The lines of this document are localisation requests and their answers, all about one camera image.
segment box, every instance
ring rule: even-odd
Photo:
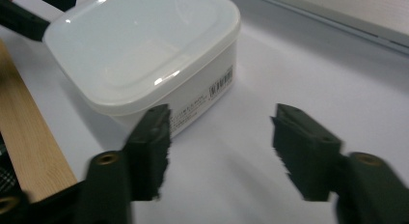
[[[44,42],[96,112],[131,130],[168,103],[175,136],[231,86],[239,27],[229,0],[90,0]]]

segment barcode label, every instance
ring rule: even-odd
[[[195,99],[187,103],[182,109],[175,112],[171,117],[171,132],[175,132],[182,126],[192,121],[201,113],[205,107],[225,91],[225,89],[232,83],[232,66],[226,73],[217,81],[213,82],[211,86],[199,94]]]
[[[226,85],[229,85],[232,82],[232,67],[230,67],[225,75],[223,75],[219,80],[217,80],[213,85],[210,86],[208,89],[210,98],[214,98],[223,89],[226,87]]]

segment barcode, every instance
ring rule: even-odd
[[[209,87],[210,98],[216,97],[230,82],[232,82],[232,66],[225,75]]]

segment container body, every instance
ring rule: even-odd
[[[159,104],[169,104],[172,110],[172,137],[198,119],[231,87],[236,68],[235,56],[236,43],[234,42],[185,83],[152,105],[154,107]],[[112,118],[125,131],[130,131],[147,110],[130,115],[112,116]]]

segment table surface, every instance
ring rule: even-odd
[[[47,19],[60,14],[39,0],[15,1]],[[333,203],[302,201],[271,148],[277,103],[329,128],[343,153],[383,157],[409,184],[408,56],[260,0],[232,1],[242,15],[236,81],[173,140],[161,200],[132,203],[135,220],[336,223]],[[42,43],[4,28],[0,38],[82,180],[88,160],[120,149],[127,133],[87,106]]]

